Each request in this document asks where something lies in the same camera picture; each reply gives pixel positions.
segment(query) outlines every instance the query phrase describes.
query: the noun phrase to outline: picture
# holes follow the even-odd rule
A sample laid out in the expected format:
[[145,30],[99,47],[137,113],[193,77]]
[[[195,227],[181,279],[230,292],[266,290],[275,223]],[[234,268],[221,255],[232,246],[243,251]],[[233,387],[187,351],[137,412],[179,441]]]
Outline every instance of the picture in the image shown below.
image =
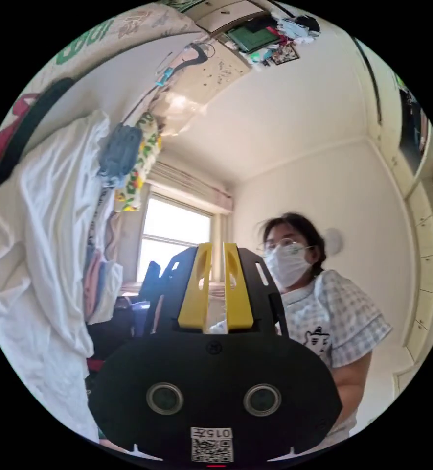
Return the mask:
[[280,65],[285,62],[290,62],[291,60],[299,59],[299,55],[293,44],[285,44],[274,51],[271,59],[276,65]]

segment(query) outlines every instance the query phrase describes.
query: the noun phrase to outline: label sticker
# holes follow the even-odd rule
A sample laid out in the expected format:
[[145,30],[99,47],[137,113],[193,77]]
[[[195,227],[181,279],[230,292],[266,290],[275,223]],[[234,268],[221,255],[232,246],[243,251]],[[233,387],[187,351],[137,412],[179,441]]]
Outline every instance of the label sticker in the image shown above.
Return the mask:
[[192,427],[192,461],[205,463],[234,462],[230,427]]

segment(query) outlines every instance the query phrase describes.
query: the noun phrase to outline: short sleeve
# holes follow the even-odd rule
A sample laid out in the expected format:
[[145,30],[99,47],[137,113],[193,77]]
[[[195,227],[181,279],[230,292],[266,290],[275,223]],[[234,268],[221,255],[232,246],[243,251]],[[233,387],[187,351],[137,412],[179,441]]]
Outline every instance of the short sleeve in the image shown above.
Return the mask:
[[336,271],[318,278],[316,296],[330,314],[333,368],[361,359],[392,331],[375,303]]
[[208,328],[208,334],[227,334],[228,326],[226,325],[226,320],[218,322],[212,327]]

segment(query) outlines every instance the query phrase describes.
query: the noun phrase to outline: yellow bracket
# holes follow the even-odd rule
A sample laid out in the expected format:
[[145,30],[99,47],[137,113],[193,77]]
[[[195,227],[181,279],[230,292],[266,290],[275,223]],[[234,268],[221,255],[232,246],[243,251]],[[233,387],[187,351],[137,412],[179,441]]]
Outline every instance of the yellow bracket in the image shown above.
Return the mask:
[[198,245],[187,290],[179,313],[179,327],[184,329],[206,329],[208,296],[210,287],[212,243]]
[[[254,324],[246,281],[235,243],[225,243],[225,297],[228,331],[249,329]],[[231,276],[235,285],[231,286]]]

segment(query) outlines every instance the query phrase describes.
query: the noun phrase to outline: ceiling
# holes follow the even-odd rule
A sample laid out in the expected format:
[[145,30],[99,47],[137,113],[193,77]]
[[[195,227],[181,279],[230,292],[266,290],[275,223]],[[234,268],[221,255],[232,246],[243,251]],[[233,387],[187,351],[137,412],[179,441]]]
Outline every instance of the ceiling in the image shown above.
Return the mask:
[[234,185],[288,161],[366,134],[366,113],[342,30],[318,19],[300,59],[251,71],[219,93],[163,145]]

